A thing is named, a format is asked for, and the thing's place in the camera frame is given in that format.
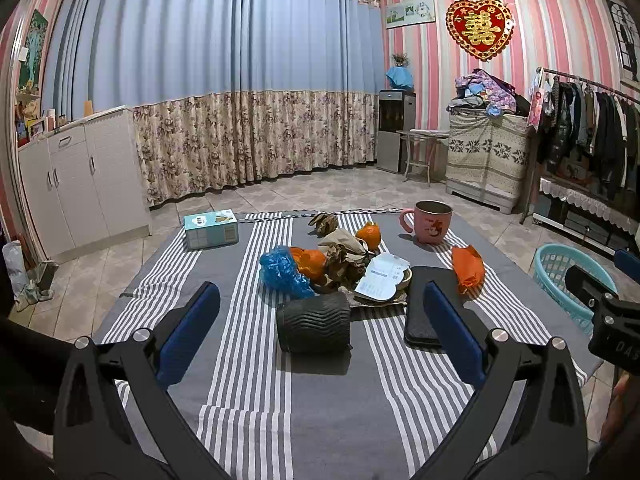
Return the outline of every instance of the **blue curtain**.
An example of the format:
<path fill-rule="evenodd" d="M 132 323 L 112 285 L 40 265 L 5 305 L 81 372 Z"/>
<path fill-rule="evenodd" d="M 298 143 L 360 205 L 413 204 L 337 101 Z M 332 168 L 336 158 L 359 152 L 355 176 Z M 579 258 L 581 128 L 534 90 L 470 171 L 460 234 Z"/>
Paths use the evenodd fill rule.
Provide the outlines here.
<path fill-rule="evenodd" d="M 380 8 L 359 0 L 64 0 L 42 108 L 94 110 L 229 91 L 384 86 Z"/>

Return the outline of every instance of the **blue tissue box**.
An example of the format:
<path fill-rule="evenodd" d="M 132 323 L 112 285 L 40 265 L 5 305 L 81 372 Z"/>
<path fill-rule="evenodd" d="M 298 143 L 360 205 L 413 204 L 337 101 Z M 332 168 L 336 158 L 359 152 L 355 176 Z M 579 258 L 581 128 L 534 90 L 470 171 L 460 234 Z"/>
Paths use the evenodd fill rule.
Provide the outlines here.
<path fill-rule="evenodd" d="M 238 241 L 238 220 L 231 209 L 184 217 L 187 247 L 204 249 Z"/>

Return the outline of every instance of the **red heart decoration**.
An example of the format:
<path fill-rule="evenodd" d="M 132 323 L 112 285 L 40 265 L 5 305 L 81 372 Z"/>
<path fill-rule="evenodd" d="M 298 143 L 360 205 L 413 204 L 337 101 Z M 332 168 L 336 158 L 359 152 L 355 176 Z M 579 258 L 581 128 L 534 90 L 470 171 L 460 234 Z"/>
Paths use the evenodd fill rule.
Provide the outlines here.
<path fill-rule="evenodd" d="M 458 0 L 447 9 L 447 28 L 459 46 L 481 61 L 497 56 L 513 35 L 511 11 L 500 0 Z"/>

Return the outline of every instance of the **green poster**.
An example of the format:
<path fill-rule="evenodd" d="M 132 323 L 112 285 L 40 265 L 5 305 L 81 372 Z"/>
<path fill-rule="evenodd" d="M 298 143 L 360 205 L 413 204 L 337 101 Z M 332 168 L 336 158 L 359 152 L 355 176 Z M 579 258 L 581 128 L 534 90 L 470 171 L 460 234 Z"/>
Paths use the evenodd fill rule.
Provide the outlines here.
<path fill-rule="evenodd" d="M 49 22 L 37 10 L 33 11 L 27 39 L 24 46 L 29 49 L 27 61 L 20 67 L 18 91 L 28 93 L 40 92 L 40 63 L 42 62 L 42 47 Z"/>

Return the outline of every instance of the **metal bolt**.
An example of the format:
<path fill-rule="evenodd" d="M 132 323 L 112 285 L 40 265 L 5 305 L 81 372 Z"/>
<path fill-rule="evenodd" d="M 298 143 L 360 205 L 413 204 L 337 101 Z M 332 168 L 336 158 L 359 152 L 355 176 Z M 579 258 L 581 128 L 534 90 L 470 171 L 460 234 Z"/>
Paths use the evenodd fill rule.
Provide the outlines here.
<path fill-rule="evenodd" d="M 491 337 L 493 337 L 496 341 L 500 343 L 504 343 L 509 338 L 509 334 L 507 334 L 506 330 L 501 328 L 496 328 L 491 332 Z"/>
<path fill-rule="evenodd" d="M 78 339 L 76 339 L 76 342 L 74 343 L 74 345 L 76 346 L 76 348 L 78 350 L 82 350 L 83 348 L 87 348 L 89 346 L 89 338 L 85 335 L 79 337 Z"/>
<path fill-rule="evenodd" d="M 148 328 L 139 328 L 133 333 L 133 341 L 142 343 L 151 337 L 151 332 Z"/>
<path fill-rule="evenodd" d="M 564 350 L 566 348 L 566 343 L 564 342 L 564 339 L 562 339 L 561 337 L 555 337 L 551 340 L 551 344 L 554 346 L 554 348 L 557 348 L 558 350 Z"/>

